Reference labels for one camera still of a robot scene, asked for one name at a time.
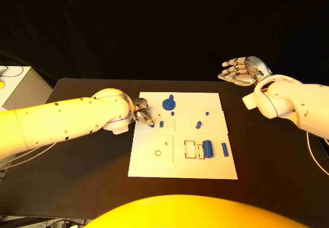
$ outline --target blue gear-shaped object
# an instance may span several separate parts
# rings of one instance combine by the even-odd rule
[[[173,100],[173,95],[168,96],[167,99],[162,100],[162,109],[164,110],[173,110],[175,107],[175,102]]]

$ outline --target black table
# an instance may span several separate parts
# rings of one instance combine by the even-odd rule
[[[329,177],[311,160],[305,133],[288,120],[269,120],[256,109],[246,110],[240,98],[252,86],[64,78],[47,102],[89,97],[103,88],[121,89],[129,97],[141,91],[219,93],[238,180],[126,177],[131,124],[119,135],[99,130],[57,143],[36,159],[10,168],[0,183],[0,214],[93,219],[134,200],[188,194],[242,202],[311,227],[329,226]],[[327,167],[314,136],[310,143]]]

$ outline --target white paper sheet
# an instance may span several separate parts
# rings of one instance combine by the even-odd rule
[[[168,95],[175,102],[171,111],[161,105]],[[139,97],[147,99],[155,126],[151,128],[135,123],[128,176],[238,179],[219,95],[141,92]],[[199,129],[194,128],[197,121],[201,122]],[[203,140],[212,142],[213,158],[201,159],[201,154],[199,157],[197,145]],[[184,141],[194,142],[196,158],[184,158]],[[227,157],[223,157],[222,143],[226,143]]]

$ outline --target white cable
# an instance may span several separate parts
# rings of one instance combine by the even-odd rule
[[[326,143],[327,143],[327,146],[329,146],[329,142],[327,142],[327,139],[324,139]]]
[[[10,167],[12,167],[12,166],[15,166],[15,165],[20,165],[20,164],[23,164],[24,162],[27,162],[28,160],[31,160],[33,158],[36,158],[40,154],[43,154],[53,146],[54,146],[54,144],[56,143],[53,143],[37,155],[34,155],[31,158],[28,158],[27,160],[24,160],[24,161],[21,161],[21,162],[18,162],[17,164],[14,164],[14,165],[10,165],[10,166],[7,166],[7,167],[4,167],[4,168],[0,168],[0,170],[4,170],[4,169],[7,169],[7,168],[10,168]]]
[[[323,172],[329,175],[329,173],[327,173],[327,172],[324,171],[324,169],[321,168],[321,166],[320,166],[318,162],[315,161],[315,158],[314,158],[313,153],[311,153],[311,150],[310,150],[308,132],[305,132],[305,139],[307,139],[307,146],[308,146],[308,151],[310,151],[311,158],[313,158],[313,160],[314,160],[314,162],[315,162],[317,166],[320,167],[321,171],[323,171]]]
[[[0,162],[0,165],[2,165],[4,163],[11,162],[12,160],[15,160],[15,159],[21,158],[23,156],[25,156],[28,153],[31,153],[31,152],[33,152],[34,150],[37,150],[37,149],[38,149],[38,147],[37,147],[37,148],[34,148],[33,150],[30,150],[28,152],[23,153],[21,155],[18,155],[17,157],[14,157],[12,159],[10,159],[10,160],[7,160],[7,161]]]

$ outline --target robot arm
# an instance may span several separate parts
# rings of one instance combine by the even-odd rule
[[[119,134],[128,124],[152,125],[147,101],[134,102],[116,89],[36,107],[0,112],[0,159],[25,150],[90,134],[102,127]]]
[[[217,78],[239,86],[255,85],[242,98],[248,109],[258,108],[266,118],[281,117],[318,137],[329,138],[329,87],[305,85],[291,77],[274,75],[255,57],[236,58],[222,63],[229,66]]]

